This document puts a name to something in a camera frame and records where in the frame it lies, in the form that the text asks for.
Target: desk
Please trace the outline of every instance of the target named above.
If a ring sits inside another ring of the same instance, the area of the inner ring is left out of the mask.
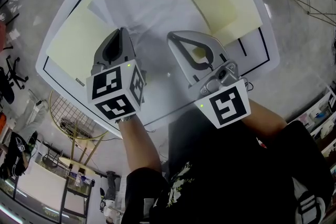
[[[80,1],[81,0],[65,0],[62,4],[44,40],[36,63],[36,69],[37,72],[57,92],[59,92],[63,97],[68,99],[83,113],[94,119],[97,123],[99,123],[107,130],[120,136],[117,125],[105,121],[88,108],[85,88],[83,88],[79,83],[77,83],[68,74],[66,74],[46,55],[46,50],[50,45],[52,39],[54,38],[55,34],[57,33],[58,29],[62,26],[68,15],[78,5],[78,3],[80,3]],[[278,48],[263,0],[254,0],[254,2],[259,11],[263,25],[259,29],[256,29],[255,31],[242,37],[240,39],[241,42],[238,42],[237,40],[226,46],[226,50],[229,56],[237,61],[238,66],[240,65],[239,61],[246,61],[244,59],[244,53],[249,54],[254,52],[253,45],[258,43],[258,46],[261,46],[263,48],[263,55],[257,55],[253,59],[255,61],[253,65],[251,65],[248,70],[244,70],[244,72],[240,74],[245,76],[249,81],[254,81],[263,74],[271,71],[279,64]],[[244,44],[246,44],[244,49],[243,47],[241,50],[236,49],[237,46],[244,46]],[[180,86],[187,85],[187,83],[185,83],[184,81],[179,82]],[[158,81],[156,82],[155,86],[151,86],[150,88],[148,87],[147,89],[145,88],[145,95],[147,94],[148,96],[153,96],[154,93],[158,93],[163,87],[166,87],[166,85],[163,85]],[[168,103],[167,107],[161,106],[159,109],[154,109],[154,107],[150,105],[150,99],[146,98],[145,96],[145,104],[142,107],[141,113],[139,113],[139,118],[141,119],[148,131],[157,129],[160,126],[164,126],[175,121],[181,114],[193,107],[193,101],[195,101],[196,92],[190,93],[189,96],[185,97],[181,101],[180,90],[178,89],[178,87],[175,88],[176,89],[172,89],[169,93],[169,95],[172,97],[169,99],[169,101],[174,99],[175,103],[180,102],[181,105],[177,107],[170,107],[170,104]]]

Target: white table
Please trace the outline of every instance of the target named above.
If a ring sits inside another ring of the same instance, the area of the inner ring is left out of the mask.
[[[36,69],[57,92],[68,99],[83,113],[94,119],[107,130],[120,136],[117,125],[105,121],[88,108],[85,88],[65,73],[46,55],[46,50],[58,29],[80,1],[81,0],[65,0],[62,4],[44,40],[36,63]],[[278,48],[267,10],[263,0],[254,1],[263,25],[259,29],[248,33],[240,40],[225,47],[230,58],[238,63],[238,67],[243,67],[240,68],[240,75],[246,77],[249,81],[253,81],[263,74],[268,73],[279,64]],[[169,82],[165,78],[163,83],[157,82],[156,85],[145,88],[145,104],[142,106],[139,117],[148,131],[175,121],[181,114],[194,106],[193,102],[197,99],[198,92],[197,90],[189,91],[187,89],[187,81],[181,78],[181,74],[182,72],[177,71],[177,75],[171,78],[174,83],[177,82],[177,87],[168,85]],[[171,98],[168,99],[170,102],[166,103],[166,105],[161,103],[158,109],[156,106],[157,102],[147,97],[152,97],[155,93],[160,92],[160,89],[167,91],[167,86],[169,88],[169,96],[171,96]],[[181,86],[184,88],[183,94],[181,94]]]

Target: black shirt sleeve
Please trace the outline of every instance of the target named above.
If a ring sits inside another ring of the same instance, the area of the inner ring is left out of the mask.
[[[122,224],[139,223],[143,219],[145,198],[156,200],[167,186],[162,175],[149,168],[140,168],[127,176],[125,206]]]
[[[269,147],[277,163],[328,206],[334,190],[330,169],[305,126],[288,124]]]

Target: person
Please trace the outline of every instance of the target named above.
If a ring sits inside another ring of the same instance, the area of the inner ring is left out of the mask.
[[[34,120],[27,124],[32,118],[35,106],[39,110]],[[28,168],[29,159],[37,141],[36,130],[42,124],[47,112],[48,103],[45,100],[39,101],[29,90],[28,104],[10,135],[9,146],[0,145],[0,148],[6,154],[0,167],[0,178],[6,180],[11,176],[20,176]]]
[[[119,121],[131,170],[122,223],[321,222],[334,184],[316,143],[301,122],[250,107],[221,129],[198,109],[170,124],[168,182],[139,118]]]
[[[116,182],[115,179],[119,177],[115,172],[107,171],[107,181],[108,181],[108,190],[106,195],[104,194],[103,189],[100,189],[102,201],[100,203],[100,210],[103,212],[106,223],[113,224],[114,219],[117,215],[122,215],[123,213],[116,208]]]

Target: fluorescent light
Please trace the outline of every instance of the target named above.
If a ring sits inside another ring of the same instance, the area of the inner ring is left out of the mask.
[[[264,3],[264,5],[265,5],[265,8],[266,8],[266,10],[267,10],[268,17],[271,19],[271,18],[272,18],[271,10],[269,9],[269,6],[268,6],[266,3]]]
[[[9,185],[11,188],[14,188],[14,186],[13,186],[11,183],[9,183],[8,181],[5,181],[5,183],[6,183],[7,185]],[[20,190],[18,190],[18,189],[16,189],[16,191],[17,191],[18,193],[20,193],[22,196],[25,196],[25,197],[27,198],[27,195],[25,195],[22,191],[20,191]]]
[[[45,207],[45,208],[46,208],[47,210],[51,211],[51,212],[54,212],[54,213],[56,213],[56,214],[59,214],[58,211],[55,211],[55,210],[53,210],[53,209],[51,209],[51,208],[48,208],[48,207]],[[66,218],[70,218],[69,216],[64,215],[64,214],[62,214],[62,216],[63,216],[63,217],[66,217]]]
[[[15,220],[17,223],[23,224],[23,221],[18,217],[14,216],[11,212],[9,212],[6,208],[0,205],[0,210],[8,215],[11,219]]]

